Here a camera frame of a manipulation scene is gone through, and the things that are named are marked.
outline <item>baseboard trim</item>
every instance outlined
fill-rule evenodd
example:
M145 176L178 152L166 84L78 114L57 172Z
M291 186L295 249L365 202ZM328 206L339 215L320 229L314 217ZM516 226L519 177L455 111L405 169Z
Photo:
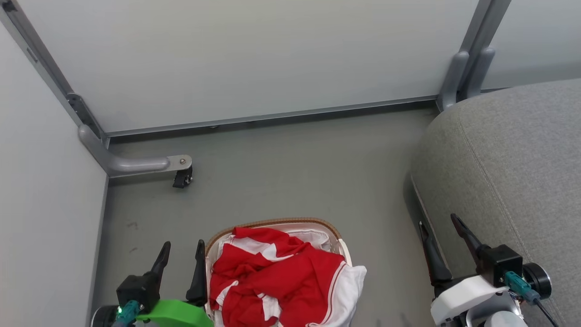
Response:
M311 115L319 115L319 114L323 114L323 113L332 113L332 112L359 111L362 109L387 107L387 106L403 105L403 104L410 104L410 109L414 109L415 103L431 101L431 100L435 100L436 98L437 98L437 95L428 95L426 97L397 99L397 100L390 100L390 101L372 102L372 103L367 103L367 104L336 106L336 107L331 107L331 108L312 109L312 110L295 111L295 112L274 113L271 115L260 115L260 116L251 116L251 117L243 117L243 118L213 120L213 121L209 121L209 122L200 122L200 123L187 123L187 124L170 125L170 126L149 127L149 128L143 128L143 129L112 131L112 132L106 133L106 135L108 137L117 138L117 137L121 137L121 136L133 136L133 135L138 135L138 134L150 134L150 133L159 133L159 132L165 132L165 131L195 129L195 128L200 128L200 127L210 127L210 126L230 125L230 124L236 124L236 123L257 122L260 120L285 119L285 118L294 118L294 117L298 117L298 116L311 116Z

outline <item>metal frame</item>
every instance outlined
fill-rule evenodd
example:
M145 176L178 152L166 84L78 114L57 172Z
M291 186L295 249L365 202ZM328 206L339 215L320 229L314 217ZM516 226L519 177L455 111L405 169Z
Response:
M496 53L490 47L490 42L510 2L511 0L480 0L478 2L460 51L452 57L436 100L440 111L451 107L458 99L464 100L481 93L482 82Z
M0 0L0 3L3 9L0 21L78 126L79 139L109 177L177 171L174 187L184 187L191 182L192 158L189 155L127 159L112 154L107 149L109 136L103 132L83 98L73 91L18 2Z
M105 148L101 140L87 125L79 126L78 138L111 178L156 172L174 172L186 170L192 166L192 157L189 155L140 159L118 157Z

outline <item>couch seam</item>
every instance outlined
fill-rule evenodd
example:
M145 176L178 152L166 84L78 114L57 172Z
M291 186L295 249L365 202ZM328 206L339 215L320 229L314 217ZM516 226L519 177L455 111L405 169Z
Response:
M461 109L462 108L459 108L458 109L457 121L458 121L458 125L460 127L460 132L462 133L462 136L464 137L464 143L467 145L468 149L472 153L472 156L475 159L475 161L476 161L476 163L478 165L478 168L480 168L480 169L478 169L478 171L480 172L480 174L484 178L486 184L488 185L490 191L492 192L492 194L496 198L496 200L497 200L497 201L495 201L496 202L496 206L500 209L500 212L502 213L504 220L507 221L507 223L511 227L514 236L516 236L516 238L517 238L518 244L524 250L525 255L527 256L527 259L529 260L529 262L533 262L532 256L530 255L529 251L526 249L525 243L522 240L521 235L518 233L517 227L514 225L514 222L512 221L512 218L510 216L510 213L508 212L508 209L507 209L505 203L503 202L502 198L500 197L500 195L498 193L498 190L494 186L494 183L492 182L492 179L490 178L489 173L486 170L486 167L484 167L484 164L482 163L482 161L478 157L478 155L476 153L476 150L474 150L474 147L472 146L472 143L468 139L468 135L466 134L466 131L464 130L464 126L462 125L462 120L460 118L460 115L463 112L463 110L461 110ZM559 310L559 308L558 308L557 304L555 303L555 301L552 298L549 298L549 301L552 304L551 306L555 309L555 311L559 315L559 318L561 318L561 321L566 324L566 320L562 316L561 311Z

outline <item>cable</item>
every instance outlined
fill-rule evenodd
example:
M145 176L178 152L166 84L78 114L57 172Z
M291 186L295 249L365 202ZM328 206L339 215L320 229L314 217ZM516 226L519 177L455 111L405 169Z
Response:
M551 317L551 315L548 313L547 309L545 309L545 307L541 304L541 301L538 298L534 299L533 302L539 307L539 309L541 309L541 311L545 314L545 316L547 316L547 319L551 322L551 324L554 327L559 327L559 325L557 325L555 320Z

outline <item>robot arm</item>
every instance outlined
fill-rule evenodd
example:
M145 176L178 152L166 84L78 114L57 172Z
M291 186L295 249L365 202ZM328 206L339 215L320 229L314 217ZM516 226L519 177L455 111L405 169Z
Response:
M522 257L506 245L482 244L456 215L450 215L476 263L476 275L453 278L446 268L435 239L421 222L422 245L430 281L434 287L432 318L437 326L472 327L486 320L486 327L526 326L520 302L538 305L554 326L557 324L540 304L551 295L551 282L538 264L522 263Z

